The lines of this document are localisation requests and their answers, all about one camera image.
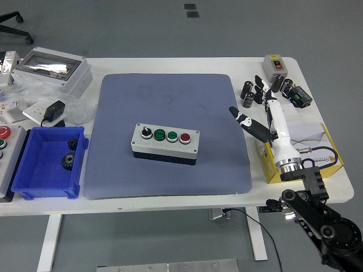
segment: push button control box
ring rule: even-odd
[[[0,203],[14,196],[10,187],[26,135],[21,126],[0,126]]]
[[[135,158],[195,165],[199,136],[197,130],[137,124],[131,147]]]

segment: blue mat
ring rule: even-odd
[[[104,77],[85,174],[89,199],[247,193],[250,161],[227,75],[112,74]],[[137,159],[137,123],[200,131],[196,165]]]

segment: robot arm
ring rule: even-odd
[[[284,190],[279,201],[267,200],[272,209],[279,207],[286,218],[298,221],[315,244],[322,264],[345,272],[363,272],[362,234],[352,221],[342,218],[325,202],[329,198],[319,167],[304,168],[300,152],[290,143],[290,134],[280,103],[268,85],[258,76],[269,128],[241,114],[236,108],[230,112],[251,135],[262,142],[271,142],[275,151],[274,163],[281,169],[281,180],[301,179],[305,190]]]

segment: green button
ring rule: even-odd
[[[165,139],[165,131],[162,129],[157,129],[154,132],[154,138],[157,141],[163,141]]]
[[[168,139],[169,142],[174,143],[174,142],[176,142],[178,140],[178,135],[177,135],[176,132],[171,131],[171,132],[168,133],[168,138],[167,139]]]

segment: yellow box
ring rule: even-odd
[[[337,149],[331,139],[328,130],[321,123],[300,124],[288,126],[291,143],[294,148],[328,146],[333,148],[337,153]],[[276,168],[273,162],[273,150],[269,143],[263,143],[256,140],[256,147],[262,163],[263,171],[266,175],[268,183],[281,182],[281,171]],[[312,158],[315,161],[315,166],[323,166],[335,160],[334,154],[330,150],[317,150],[306,154],[301,154],[302,160]],[[330,177],[344,165],[339,153],[338,162],[328,168],[320,170],[323,178]],[[305,167],[311,166],[311,162],[306,162]]]

